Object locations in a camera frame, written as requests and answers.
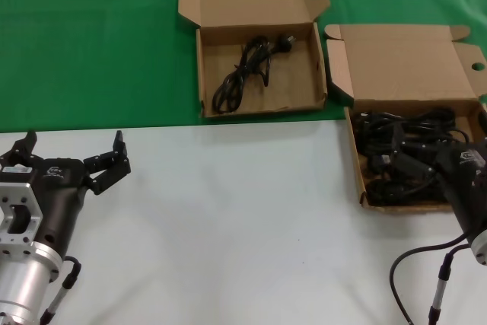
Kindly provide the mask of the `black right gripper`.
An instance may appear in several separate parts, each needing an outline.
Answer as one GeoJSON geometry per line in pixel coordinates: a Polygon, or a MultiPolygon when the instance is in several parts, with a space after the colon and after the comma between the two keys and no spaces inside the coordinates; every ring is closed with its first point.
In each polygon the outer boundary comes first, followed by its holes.
{"type": "Polygon", "coordinates": [[[486,228],[486,145],[460,143],[439,151],[440,145],[437,131],[406,133],[394,126],[391,164],[419,180],[433,179],[438,172],[463,233],[473,240],[486,228]]]}

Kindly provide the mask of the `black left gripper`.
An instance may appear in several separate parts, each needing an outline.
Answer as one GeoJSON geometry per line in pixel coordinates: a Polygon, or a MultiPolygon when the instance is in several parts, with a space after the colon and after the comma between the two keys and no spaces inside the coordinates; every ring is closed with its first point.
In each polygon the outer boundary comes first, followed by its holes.
{"type": "Polygon", "coordinates": [[[1,166],[32,167],[31,182],[43,218],[35,241],[67,251],[87,190],[100,195],[131,173],[123,132],[116,131],[111,151],[84,159],[42,159],[33,154],[37,134],[30,130],[1,157],[1,166]]]}

